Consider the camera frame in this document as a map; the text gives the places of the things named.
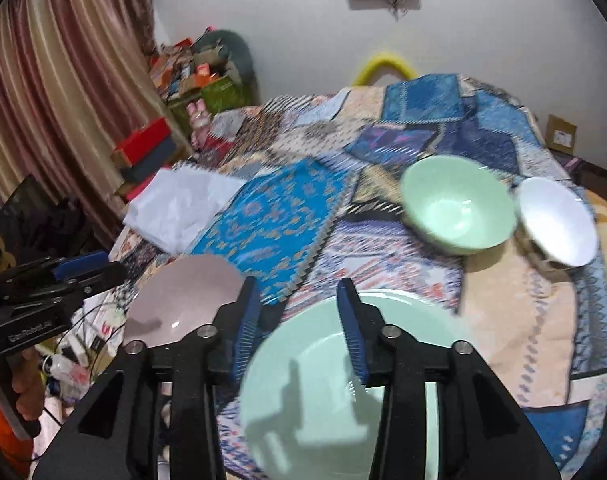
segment striped curtain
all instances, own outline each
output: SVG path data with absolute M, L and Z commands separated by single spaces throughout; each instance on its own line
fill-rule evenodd
M 164 115 L 148 75 L 151 0 L 4 0 L 0 192 L 32 173 L 54 200 L 81 199 L 104 243 L 120 228 L 109 155 Z

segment metal bolt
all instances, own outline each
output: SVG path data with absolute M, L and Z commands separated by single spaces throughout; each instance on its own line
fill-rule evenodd
M 401 329 L 397 325 L 386 325 L 381 329 L 381 334 L 387 339 L 397 339 L 401 335 Z
M 128 343 L 124 349 L 126 350 L 127 354 L 137 355 L 141 350 L 144 349 L 144 342 L 136 339 Z
M 202 325 L 197 328 L 197 335 L 203 339 L 208 339 L 217 335 L 217 327 L 215 325 Z
M 455 352 L 461 355 L 468 355 L 472 353 L 472 345 L 468 341 L 457 341 L 455 343 Z

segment white napkin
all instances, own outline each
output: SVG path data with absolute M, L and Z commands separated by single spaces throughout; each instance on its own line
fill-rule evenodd
M 181 254 L 244 183 L 188 165 L 162 168 L 130 203 L 124 224 L 167 253 Z

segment light green plate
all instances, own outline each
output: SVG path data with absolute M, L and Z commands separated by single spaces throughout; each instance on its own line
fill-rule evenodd
M 452 254 L 474 254 L 499 245 L 517 227 L 506 187 L 478 162 L 433 155 L 401 177 L 403 206 L 410 222 Z
M 449 347 L 471 340 L 438 304 L 408 292 L 360 292 L 386 322 L 418 340 Z M 246 371 L 240 418 L 248 449 L 271 480 L 366 480 L 375 452 L 383 388 L 354 377 L 335 298 L 279 326 Z M 426 479 L 437 479 L 439 419 L 434 384 L 426 386 Z

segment table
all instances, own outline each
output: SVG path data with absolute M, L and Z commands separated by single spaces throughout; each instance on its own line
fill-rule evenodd
M 523 407 L 564 478 L 599 439 L 607 404 L 607 283 L 603 256 L 551 282 L 514 240 L 448 256 L 404 223 L 398 180 L 414 161 L 462 155 L 512 188 L 556 179 L 584 197 L 545 149 L 535 117 L 501 89 L 461 75 L 428 75 L 334 96 L 281 96 L 215 118 L 197 164 L 250 179 L 194 243 L 260 277 L 284 319 L 332 296 L 339 279 L 437 301 Z M 111 252 L 138 287 L 173 260 L 125 229 Z M 218 415 L 229 472 L 265 478 L 245 448 L 236 399 Z

